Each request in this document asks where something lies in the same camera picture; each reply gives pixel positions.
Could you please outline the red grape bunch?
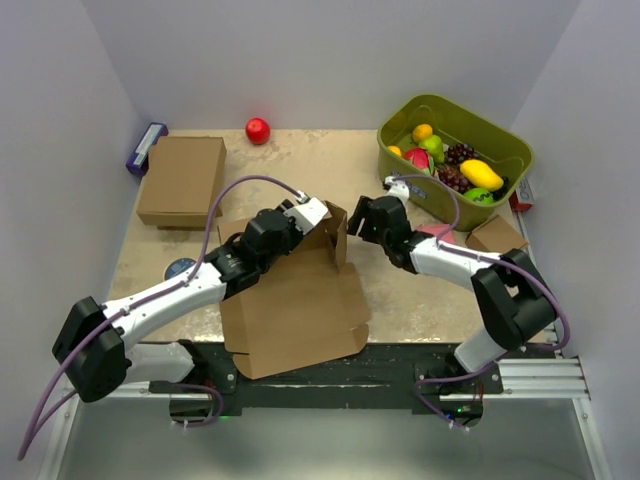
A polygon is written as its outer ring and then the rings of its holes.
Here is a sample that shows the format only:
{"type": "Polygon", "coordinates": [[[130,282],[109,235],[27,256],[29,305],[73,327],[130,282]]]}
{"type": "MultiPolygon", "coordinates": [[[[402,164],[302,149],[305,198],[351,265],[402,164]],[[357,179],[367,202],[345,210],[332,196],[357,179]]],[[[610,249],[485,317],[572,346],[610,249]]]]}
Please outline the red grape bunch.
{"type": "Polygon", "coordinates": [[[437,173],[440,181],[461,195],[473,187],[472,183],[454,166],[441,164],[437,167],[437,173]]]}

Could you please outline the small brown cardboard box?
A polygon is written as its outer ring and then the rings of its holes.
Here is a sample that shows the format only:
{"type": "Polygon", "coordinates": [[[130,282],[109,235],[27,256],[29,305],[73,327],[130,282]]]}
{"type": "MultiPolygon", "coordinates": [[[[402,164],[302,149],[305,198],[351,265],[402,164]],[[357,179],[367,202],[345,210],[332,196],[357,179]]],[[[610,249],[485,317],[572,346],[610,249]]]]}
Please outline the small brown cardboard box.
{"type": "Polygon", "coordinates": [[[525,249],[527,240],[502,216],[496,215],[473,229],[466,238],[469,249],[504,254],[525,249]]]}

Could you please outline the olive green plastic tub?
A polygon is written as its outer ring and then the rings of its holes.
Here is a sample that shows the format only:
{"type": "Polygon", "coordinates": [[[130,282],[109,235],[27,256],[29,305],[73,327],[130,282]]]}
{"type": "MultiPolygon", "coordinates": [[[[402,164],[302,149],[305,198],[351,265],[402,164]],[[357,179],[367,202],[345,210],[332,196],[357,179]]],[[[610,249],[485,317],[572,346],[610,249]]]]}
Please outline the olive green plastic tub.
{"type": "Polygon", "coordinates": [[[414,128],[430,125],[443,143],[466,143],[499,176],[508,179],[507,190],[489,205],[479,205],[458,194],[452,198],[444,186],[424,177],[409,179],[410,200],[443,223],[451,223],[460,211],[457,231],[470,231],[484,223],[495,210],[508,203],[518,184],[534,164],[534,152],[520,137],[455,102],[437,94],[421,94],[410,99],[378,129],[377,172],[381,180],[393,175],[418,174],[420,170],[389,150],[397,146],[406,152],[417,144],[414,128]]]}

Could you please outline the green pear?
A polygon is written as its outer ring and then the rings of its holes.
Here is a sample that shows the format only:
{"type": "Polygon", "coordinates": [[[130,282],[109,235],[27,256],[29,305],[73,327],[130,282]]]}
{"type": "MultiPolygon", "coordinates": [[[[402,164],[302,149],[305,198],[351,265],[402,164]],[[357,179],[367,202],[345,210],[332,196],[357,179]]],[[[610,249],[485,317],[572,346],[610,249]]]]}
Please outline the green pear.
{"type": "Polygon", "coordinates": [[[445,162],[444,144],[440,136],[432,134],[422,139],[418,146],[425,150],[434,160],[436,164],[445,162]]]}

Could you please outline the dark purple grape bunch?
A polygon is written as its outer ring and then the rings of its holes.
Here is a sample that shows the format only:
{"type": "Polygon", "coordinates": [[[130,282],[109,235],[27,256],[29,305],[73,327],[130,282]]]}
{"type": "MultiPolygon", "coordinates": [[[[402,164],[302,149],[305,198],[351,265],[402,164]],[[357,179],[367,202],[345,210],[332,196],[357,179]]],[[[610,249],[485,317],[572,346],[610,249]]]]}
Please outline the dark purple grape bunch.
{"type": "Polygon", "coordinates": [[[465,143],[451,145],[445,152],[445,162],[456,168],[466,160],[479,158],[480,156],[476,150],[471,145],[465,143]]]}

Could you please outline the orange fruit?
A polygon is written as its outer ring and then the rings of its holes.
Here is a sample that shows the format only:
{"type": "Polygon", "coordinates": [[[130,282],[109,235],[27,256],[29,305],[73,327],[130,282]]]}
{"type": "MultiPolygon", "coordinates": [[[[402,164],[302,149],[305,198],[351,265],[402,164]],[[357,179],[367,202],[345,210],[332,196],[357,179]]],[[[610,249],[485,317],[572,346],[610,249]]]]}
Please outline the orange fruit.
{"type": "Polygon", "coordinates": [[[415,144],[419,144],[423,140],[430,138],[433,135],[433,128],[426,123],[417,125],[412,131],[412,140],[415,144]]]}

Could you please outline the purple white carton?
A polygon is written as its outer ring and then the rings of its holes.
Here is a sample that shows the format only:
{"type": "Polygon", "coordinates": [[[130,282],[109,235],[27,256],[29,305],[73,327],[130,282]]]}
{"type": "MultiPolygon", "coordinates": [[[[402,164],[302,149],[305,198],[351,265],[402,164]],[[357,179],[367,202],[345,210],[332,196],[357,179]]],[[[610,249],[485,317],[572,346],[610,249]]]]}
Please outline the purple white carton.
{"type": "Polygon", "coordinates": [[[126,161],[127,170],[137,178],[143,178],[149,169],[149,151],[157,141],[167,136],[168,127],[164,123],[151,122],[139,139],[136,147],[126,161]]]}

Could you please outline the yellow mango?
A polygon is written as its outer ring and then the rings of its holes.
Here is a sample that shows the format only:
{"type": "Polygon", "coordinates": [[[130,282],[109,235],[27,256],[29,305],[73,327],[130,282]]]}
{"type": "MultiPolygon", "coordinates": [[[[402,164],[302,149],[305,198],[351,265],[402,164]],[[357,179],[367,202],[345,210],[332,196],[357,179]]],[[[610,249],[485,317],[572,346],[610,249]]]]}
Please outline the yellow mango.
{"type": "Polygon", "coordinates": [[[460,164],[460,172],[473,185],[490,192],[500,190],[504,180],[485,162],[478,159],[468,159],[460,164]]]}

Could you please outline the red white carton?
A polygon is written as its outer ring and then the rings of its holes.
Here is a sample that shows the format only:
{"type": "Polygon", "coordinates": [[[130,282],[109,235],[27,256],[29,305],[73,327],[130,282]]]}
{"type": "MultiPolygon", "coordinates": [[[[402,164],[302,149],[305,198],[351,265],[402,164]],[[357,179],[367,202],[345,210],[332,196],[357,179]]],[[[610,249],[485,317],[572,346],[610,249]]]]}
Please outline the red white carton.
{"type": "Polygon", "coordinates": [[[512,212],[524,213],[529,211],[535,203],[527,177],[523,177],[521,182],[509,197],[509,205],[512,212]]]}

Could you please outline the pink notepad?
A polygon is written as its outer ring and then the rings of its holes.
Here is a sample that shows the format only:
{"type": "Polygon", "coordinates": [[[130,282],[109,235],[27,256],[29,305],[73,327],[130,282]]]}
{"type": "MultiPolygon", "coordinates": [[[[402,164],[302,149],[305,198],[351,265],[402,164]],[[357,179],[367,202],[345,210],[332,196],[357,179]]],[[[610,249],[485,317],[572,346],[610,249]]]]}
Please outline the pink notepad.
{"type": "Polygon", "coordinates": [[[448,224],[420,224],[416,227],[417,231],[431,234],[434,237],[439,237],[442,241],[456,245],[456,238],[454,232],[449,229],[448,224]]]}

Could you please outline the closed brown cardboard box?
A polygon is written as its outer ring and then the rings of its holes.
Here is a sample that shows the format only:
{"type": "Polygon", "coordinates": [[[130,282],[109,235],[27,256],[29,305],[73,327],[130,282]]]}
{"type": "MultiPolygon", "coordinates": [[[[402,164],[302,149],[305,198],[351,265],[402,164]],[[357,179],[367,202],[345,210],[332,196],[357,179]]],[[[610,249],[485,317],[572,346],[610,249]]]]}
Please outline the closed brown cardboard box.
{"type": "Polygon", "coordinates": [[[220,137],[165,136],[151,147],[137,215],[160,229],[202,230],[223,188],[226,146],[220,137]]]}

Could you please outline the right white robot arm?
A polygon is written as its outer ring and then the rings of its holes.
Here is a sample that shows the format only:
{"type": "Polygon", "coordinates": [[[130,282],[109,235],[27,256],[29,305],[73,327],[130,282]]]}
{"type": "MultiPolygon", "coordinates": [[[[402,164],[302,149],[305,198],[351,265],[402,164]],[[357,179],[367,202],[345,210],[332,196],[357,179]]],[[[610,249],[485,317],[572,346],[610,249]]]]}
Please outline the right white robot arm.
{"type": "Polygon", "coordinates": [[[558,302],[522,250],[489,254],[414,230],[400,199],[360,197],[347,233],[382,247],[397,268],[444,279],[474,293],[483,326],[453,353],[448,386],[469,392],[481,369],[515,351],[560,316],[558,302]]]}

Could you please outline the small yellow fruit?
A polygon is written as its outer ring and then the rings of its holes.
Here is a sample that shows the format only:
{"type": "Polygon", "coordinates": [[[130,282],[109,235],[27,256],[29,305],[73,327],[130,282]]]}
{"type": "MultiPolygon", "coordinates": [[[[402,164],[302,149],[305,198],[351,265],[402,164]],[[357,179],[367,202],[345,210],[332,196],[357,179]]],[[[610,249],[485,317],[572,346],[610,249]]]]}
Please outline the small yellow fruit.
{"type": "Polygon", "coordinates": [[[401,149],[400,149],[399,147],[395,146],[395,145],[390,145],[390,146],[388,147],[388,149],[389,149],[389,150],[390,150],[394,155],[396,155],[396,156],[398,156],[398,157],[402,157],[402,156],[403,156],[403,153],[402,153],[401,149]]]}

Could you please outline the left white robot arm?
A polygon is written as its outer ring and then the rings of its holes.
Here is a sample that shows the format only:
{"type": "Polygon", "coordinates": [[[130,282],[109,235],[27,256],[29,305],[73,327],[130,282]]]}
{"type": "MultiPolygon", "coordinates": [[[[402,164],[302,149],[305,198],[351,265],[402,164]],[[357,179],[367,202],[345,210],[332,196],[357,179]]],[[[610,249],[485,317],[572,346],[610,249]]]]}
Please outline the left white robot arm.
{"type": "Polygon", "coordinates": [[[77,394],[91,403],[131,381],[140,366],[131,356],[141,340],[193,310],[256,285],[326,213],[316,198],[301,205],[284,201],[275,209],[260,211],[242,232],[180,275],[121,300],[77,301],[52,348],[77,394]]]}

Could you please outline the green lime fruit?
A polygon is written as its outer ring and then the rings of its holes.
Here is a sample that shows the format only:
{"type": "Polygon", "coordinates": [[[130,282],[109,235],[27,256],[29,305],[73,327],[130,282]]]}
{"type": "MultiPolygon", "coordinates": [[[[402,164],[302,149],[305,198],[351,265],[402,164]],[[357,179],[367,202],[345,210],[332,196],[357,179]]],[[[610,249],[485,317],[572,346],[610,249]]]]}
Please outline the green lime fruit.
{"type": "Polygon", "coordinates": [[[491,205],[495,201],[493,193],[482,187],[467,190],[464,197],[476,205],[491,205]]]}

